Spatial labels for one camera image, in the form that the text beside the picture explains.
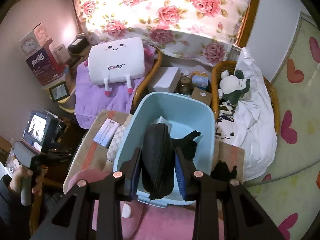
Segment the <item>human hand holding controller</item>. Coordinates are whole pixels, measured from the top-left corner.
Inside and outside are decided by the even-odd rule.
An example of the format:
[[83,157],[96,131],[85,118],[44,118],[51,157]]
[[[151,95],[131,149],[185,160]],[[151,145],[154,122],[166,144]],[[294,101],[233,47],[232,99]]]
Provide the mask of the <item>human hand holding controller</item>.
[[38,190],[41,188],[41,185],[38,185],[41,182],[39,177],[43,177],[44,175],[41,166],[54,165],[71,157],[71,154],[68,153],[48,152],[46,154],[39,154],[38,152],[33,151],[31,147],[27,147],[21,142],[16,142],[14,144],[13,151],[19,163],[27,170],[25,172],[20,170],[17,175],[20,179],[14,180],[15,182],[21,182],[16,183],[16,185],[13,184],[15,190],[20,188],[21,204],[24,206],[29,206],[33,203],[34,198],[32,193],[38,193]]
[[[33,175],[33,171],[27,168],[24,168],[22,165],[13,173],[12,180],[8,185],[8,189],[10,192],[13,192],[17,195],[21,193],[21,184],[23,179],[31,179]],[[44,178],[45,171],[41,169],[41,173],[36,177],[36,184],[31,189],[33,194],[37,194],[39,196],[42,195],[42,180]]]

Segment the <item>small monitor screen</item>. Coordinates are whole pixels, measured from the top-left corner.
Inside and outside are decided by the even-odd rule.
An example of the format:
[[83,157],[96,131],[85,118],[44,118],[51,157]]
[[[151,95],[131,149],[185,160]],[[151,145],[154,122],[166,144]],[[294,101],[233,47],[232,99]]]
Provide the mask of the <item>small monitor screen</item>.
[[44,135],[44,128],[46,122],[47,121],[45,119],[37,115],[34,115],[30,122],[28,133],[41,142]]

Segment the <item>hand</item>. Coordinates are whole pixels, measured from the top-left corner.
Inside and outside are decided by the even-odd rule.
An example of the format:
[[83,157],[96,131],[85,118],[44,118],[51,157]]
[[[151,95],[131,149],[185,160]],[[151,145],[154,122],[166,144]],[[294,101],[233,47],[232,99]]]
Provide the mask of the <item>hand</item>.
[[[36,177],[36,185],[31,189],[33,194],[38,194],[39,196],[42,195],[42,180],[44,178],[44,170],[41,169],[41,174]],[[13,173],[12,180],[8,186],[8,189],[11,192],[14,192],[16,194],[21,193],[21,179],[22,178],[28,178],[33,175],[32,170],[29,170],[27,168],[20,167]]]

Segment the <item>white wall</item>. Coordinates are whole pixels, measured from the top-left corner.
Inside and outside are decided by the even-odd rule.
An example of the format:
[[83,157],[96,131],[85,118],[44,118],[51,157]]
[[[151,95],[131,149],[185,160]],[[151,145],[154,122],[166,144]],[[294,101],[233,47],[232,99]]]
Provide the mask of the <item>white wall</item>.
[[247,47],[270,81],[291,45],[300,11],[310,15],[300,0],[260,0]]
[[0,135],[21,139],[32,110],[59,111],[19,51],[18,43],[40,22],[53,44],[70,45],[78,33],[72,0],[21,0],[0,25]]

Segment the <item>patterned cushion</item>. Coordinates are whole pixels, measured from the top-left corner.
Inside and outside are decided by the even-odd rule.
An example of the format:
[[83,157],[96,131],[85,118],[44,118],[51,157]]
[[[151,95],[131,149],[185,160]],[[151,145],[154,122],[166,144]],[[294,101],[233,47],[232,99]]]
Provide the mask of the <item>patterned cushion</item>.
[[119,145],[122,141],[122,137],[124,135],[124,132],[127,130],[127,127],[125,125],[121,125],[118,127],[115,135],[113,136],[113,139],[110,143],[108,152],[107,152],[107,159],[114,162],[116,158],[116,154],[119,150]]

